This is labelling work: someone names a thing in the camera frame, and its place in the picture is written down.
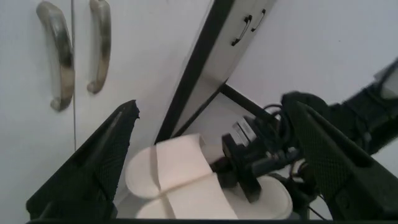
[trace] floor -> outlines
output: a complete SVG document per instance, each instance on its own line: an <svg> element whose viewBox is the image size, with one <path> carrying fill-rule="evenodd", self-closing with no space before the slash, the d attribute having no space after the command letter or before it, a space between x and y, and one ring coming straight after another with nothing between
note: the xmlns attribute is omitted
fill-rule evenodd
<svg viewBox="0 0 398 224"><path fill-rule="evenodd" d="M221 145L222 135L228 133L231 130L232 124L241 119L244 115L252 116L252 114L244 108L240 107L226 96L219 94L184 134L200 133L207 145L215 146L208 147L203 151L207 161L211 162L223 156L223 152L219 147ZM287 176L288 168L278 170L277 173ZM128 195L118 205L118 218L134 218L136 212L146 202L146 200L137 198L131 194ZM324 218L331 220L328 207L321 198L317 198L311 203L311 207ZM313 212L310 212L310 219L319 220L320 218Z"/></svg>

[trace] white slide sandal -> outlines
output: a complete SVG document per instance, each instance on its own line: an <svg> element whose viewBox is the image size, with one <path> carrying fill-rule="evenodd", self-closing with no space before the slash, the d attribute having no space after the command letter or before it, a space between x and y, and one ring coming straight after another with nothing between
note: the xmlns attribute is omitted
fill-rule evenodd
<svg viewBox="0 0 398 224"><path fill-rule="evenodd" d="M277 179L269 176L257 178L261 186L260 198L249 203L240 187L223 189L226 199L239 219L281 220L290 217L293 201Z"/></svg>
<svg viewBox="0 0 398 224"><path fill-rule="evenodd" d="M281 220L290 217L292 199L273 177L260 177L260 199L249 203L240 187L222 190L216 174L166 193L143 206L136 218Z"/></svg>
<svg viewBox="0 0 398 224"><path fill-rule="evenodd" d="M212 173L201 152L199 134L170 139L134 156L126 169L126 184L134 195L156 198L164 192Z"/></svg>
<svg viewBox="0 0 398 224"><path fill-rule="evenodd" d="M143 206L136 218L237 219L217 175L202 177Z"/></svg>

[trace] white wall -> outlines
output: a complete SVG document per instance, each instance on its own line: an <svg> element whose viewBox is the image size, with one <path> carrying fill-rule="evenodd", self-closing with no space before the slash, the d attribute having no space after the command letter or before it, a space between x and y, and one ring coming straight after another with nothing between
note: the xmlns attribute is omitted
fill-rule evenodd
<svg viewBox="0 0 398 224"><path fill-rule="evenodd" d="M259 106L292 90L341 102L398 56L397 22L396 0L277 0L228 85ZM398 141L374 157L398 176Z"/></svg>

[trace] white cabinet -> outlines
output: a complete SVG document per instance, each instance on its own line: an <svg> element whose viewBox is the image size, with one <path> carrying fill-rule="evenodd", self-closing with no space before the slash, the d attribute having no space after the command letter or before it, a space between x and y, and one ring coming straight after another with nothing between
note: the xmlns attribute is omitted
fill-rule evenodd
<svg viewBox="0 0 398 224"><path fill-rule="evenodd" d="M74 5L76 148L115 108L135 99L140 119L132 131L128 158L154 143L212 1L107 2L111 55L106 81L97 94L87 90L98 64L96 18L89 0ZM123 187L123 172L120 183Z"/></svg>
<svg viewBox="0 0 398 224"><path fill-rule="evenodd" d="M174 129L176 134L228 79L275 0L235 1Z"/></svg>
<svg viewBox="0 0 398 224"><path fill-rule="evenodd" d="M73 154L73 103L61 112L50 102L57 86L46 30L36 7L41 0L0 1L0 217L26 223L26 200ZM71 2L62 10L69 34Z"/></svg>
<svg viewBox="0 0 398 224"><path fill-rule="evenodd" d="M74 62L74 81L67 84L75 84L74 91L72 86L60 86L68 70L60 67L59 60L65 58L56 57L55 39L36 13L41 0L0 1L0 217L4 223L28 221L26 200L120 104L137 100L141 111L130 151L154 143L213 3L107 0L107 14L101 8L107 6L105 1L98 1L97 11L90 9L89 0L49 2L59 8L58 16L65 17L68 41L73 43L69 62L70 68ZM110 19L105 30L96 28L104 25L98 23L98 15L102 22ZM66 33L62 31L63 41ZM98 45L108 37L110 44ZM67 47L59 46L59 51ZM110 53L109 68L103 87L92 93L87 86L97 74L101 51L103 60ZM57 111L50 102L60 93L74 96Z"/></svg>

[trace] metal handle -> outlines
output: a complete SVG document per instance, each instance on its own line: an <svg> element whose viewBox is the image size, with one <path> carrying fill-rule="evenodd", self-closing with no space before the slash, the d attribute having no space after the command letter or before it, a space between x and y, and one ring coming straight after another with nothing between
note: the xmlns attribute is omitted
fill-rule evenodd
<svg viewBox="0 0 398 224"><path fill-rule="evenodd" d="M98 93L105 84L111 58L111 8L105 0L90 0L95 22L95 46L98 51L94 80L87 85L90 93Z"/></svg>
<svg viewBox="0 0 398 224"><path fill-rule="evenodd" d="M261 19L260 19L259 23L257 24L256 27L253 27L253 28L251 29L251 32L256 31L256 29L260 26L260 24L261 24L261 22L262 22L262 19L266 16L266 10L263 9L263 10L261 11L261 14L262 14L262 16L261 16Z"/></svg>
<svg viewBox="0 0 398 224"><path fill-rule="evenodd" d="M243 21L246 23L246 25L244 26L241 35L238 38L236 38L234 41L232 41L232 43L231 43L232 46L235 46L237 43L239 43L239 41L241 41L241 39L243 38L243 36L246 33L247 29L249 28L249 25L251 23L251 19L252 19L251 15L248 15L248 16L246 16L244 18Z"/></svg>
<svg viewBox="0 0 398 224"><path fill-rule="evenodd" d="M52 43L47 45L47 49L57 91L50 105L56 111L61 111L69 106L75 91L75 69L67 23L62 11L49 2L41 2L36 13L45 27L47 42Z"/></svg>

